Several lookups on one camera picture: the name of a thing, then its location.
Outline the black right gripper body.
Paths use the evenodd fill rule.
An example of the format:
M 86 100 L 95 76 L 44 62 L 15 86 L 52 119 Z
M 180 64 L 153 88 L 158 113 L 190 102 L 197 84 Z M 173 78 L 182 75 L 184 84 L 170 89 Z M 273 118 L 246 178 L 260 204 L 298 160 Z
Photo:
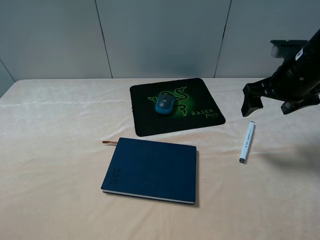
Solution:
M 307 95 L 320 83 L 320 32 L 317 31 L 296 54 L 283 59 L 271 76 L 275 95 L 291 100 Z

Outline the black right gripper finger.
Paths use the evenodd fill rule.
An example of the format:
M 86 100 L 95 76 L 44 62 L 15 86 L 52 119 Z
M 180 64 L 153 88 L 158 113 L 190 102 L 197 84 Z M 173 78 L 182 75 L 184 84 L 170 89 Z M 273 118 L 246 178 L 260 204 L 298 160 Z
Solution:
M 299 102 L 284 102 L 281 106 L 282 113 L 284 115 L 291 114 L 300 109 L 316 106 L 320 104 L 319 93 L 313 96 L 308 96 Z
M 273 93 L 270 87 L 271 77 L 264 78 L 257 82 L 247 83 L 242 89 L 244 100 L 241 107 L 243 117 L 248 117 L 256 110 L 262 109 L 263 103 L 261 97 L 273 99 Z

